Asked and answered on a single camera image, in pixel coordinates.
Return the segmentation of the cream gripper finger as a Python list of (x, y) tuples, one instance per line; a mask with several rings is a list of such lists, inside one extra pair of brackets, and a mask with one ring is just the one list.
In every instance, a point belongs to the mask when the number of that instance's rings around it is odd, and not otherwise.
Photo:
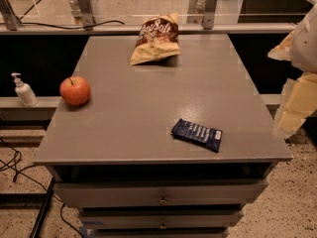
[(288, 139), (317, 110), (317, 73), (303, 72), (283, 86), (280, 104), (274, 115), (273, 134)]
[(273, 60), (291, 61), (291, 46), (294, 32), (290, 32), (279, 45), (271, 49), (267, 56)]

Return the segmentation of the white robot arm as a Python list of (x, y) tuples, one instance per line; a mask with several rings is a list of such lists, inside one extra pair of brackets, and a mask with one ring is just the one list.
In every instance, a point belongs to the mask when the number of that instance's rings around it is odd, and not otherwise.
[(317, 5), (267, 56), (290, 61), (302, 74), (284, 84), (274, 115), (273, 133), (290, 138), (317, 110)]

